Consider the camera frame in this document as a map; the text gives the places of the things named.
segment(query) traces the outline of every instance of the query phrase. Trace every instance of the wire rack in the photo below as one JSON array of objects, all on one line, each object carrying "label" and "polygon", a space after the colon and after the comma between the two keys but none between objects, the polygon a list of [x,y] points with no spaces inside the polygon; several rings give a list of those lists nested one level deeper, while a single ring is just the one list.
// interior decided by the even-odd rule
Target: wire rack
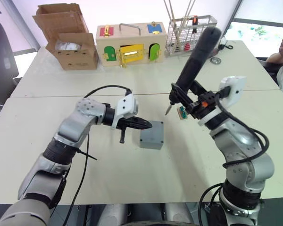
[{"label": "wire rack", "polygon": [[175,19],[175,26],[174,22],[170,21],[166,40],[169,55],[192,51],[204,29],[211,26],[215,27],[217,24],[217,20],[210,15],[199,16],[198,25],[192,25],[192,19],[193,16],[187,18],[186,24],[182,24],[185,20],[184,17]]}]

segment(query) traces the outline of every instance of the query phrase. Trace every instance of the white wall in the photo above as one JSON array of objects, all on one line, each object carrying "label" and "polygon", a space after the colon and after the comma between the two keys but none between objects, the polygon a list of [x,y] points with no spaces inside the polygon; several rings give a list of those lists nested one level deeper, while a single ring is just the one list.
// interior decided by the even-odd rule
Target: white wall
[{"label": "white wall", "polygon": [[283,24],[283,0],[243,0],[235,18]]},{"label": "white wall", "polygon": [[[223,31],[238,0],[196,0],[191,15],[212,15]],[[78,3],[89,32],[95,36],[98,25],[162,21],[168,28],[169,18],[163,0],[14,0],[20,14],[41,46],[47,41],[34,19],[38,5]],[[189,0],[172,0],[175,17],[183,17]]]},{"label": "white wall", "polygon": [[0,11],[2,13],[0,14],[0,23],[2,24],[6,35],[8,36],[8,40],[13,52],[32,48],[21,31],[18,29],[17,25],[14,23],[13,19],[9,16],[1,1]]}]

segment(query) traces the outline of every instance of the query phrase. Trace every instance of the green door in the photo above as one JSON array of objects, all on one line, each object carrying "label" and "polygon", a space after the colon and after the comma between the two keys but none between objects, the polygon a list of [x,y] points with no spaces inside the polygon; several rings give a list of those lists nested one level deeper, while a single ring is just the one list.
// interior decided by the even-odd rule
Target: green door
[{"label": "green door", "polygon": [[156,60],[158,56],[159,56],[159,44],[155,43],[150,45],[150,50],[149,50],[150,61]]},{"label": "green door", "polygon": [[115,50],[112,46],[106,46],[104,48],[104,53],[106,55],[107,61],[116,61],[117,60],[117,56],[115,55]]}]

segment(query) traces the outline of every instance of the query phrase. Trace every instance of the metal handle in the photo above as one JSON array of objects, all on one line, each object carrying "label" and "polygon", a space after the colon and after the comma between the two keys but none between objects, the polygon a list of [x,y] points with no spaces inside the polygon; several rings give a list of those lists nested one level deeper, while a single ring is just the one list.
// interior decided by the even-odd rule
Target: metal handle
[{"label": "metal handle", "polygon": [[121,25],[123,25],[123,26],[128,26],[128,27],[133,27],[133,28],[137,28],[138,31],[140,32],[140,35],[141,35],[141,29],[140,29],[139,26],[132,25],[132,24],[123,24],[123,23],[120,23],[119,26],[118,26],[119,30],[121,30]]}]

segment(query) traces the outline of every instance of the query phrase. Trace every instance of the open cardboard box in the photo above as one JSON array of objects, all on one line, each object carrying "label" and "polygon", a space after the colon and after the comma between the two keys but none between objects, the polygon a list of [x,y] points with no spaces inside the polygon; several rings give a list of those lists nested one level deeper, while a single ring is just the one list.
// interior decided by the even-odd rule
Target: open cardboard box
[{"label": "open cardboard box", "polygon": [[60,3],[40,5],[38,7],[33,18],[43,31],[48,42],[51,39],[58,38],[59,33],[88,33],[88,28],[78,4]]},{"label": "open cardboard box", "polygon": [[46,49],[56,57],[64,70],[90,70],[98,65],[98,54],[91,33],[60,33],[58,39],[81,45],[80,50],[55,50],[57,39],[51,39]]}]

